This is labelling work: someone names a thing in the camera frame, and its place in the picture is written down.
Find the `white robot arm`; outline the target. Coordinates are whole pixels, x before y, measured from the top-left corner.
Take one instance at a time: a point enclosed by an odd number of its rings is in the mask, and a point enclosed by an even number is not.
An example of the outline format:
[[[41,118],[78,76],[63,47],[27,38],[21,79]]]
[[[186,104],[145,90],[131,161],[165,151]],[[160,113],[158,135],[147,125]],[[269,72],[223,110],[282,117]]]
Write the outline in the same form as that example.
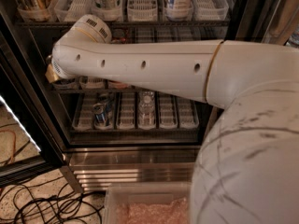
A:
[[[114,44],[81,17],[53,46],[62,78],[91,76],[222,109],[194,164],[191,224],[299,224],[299,49],[204,40]]]

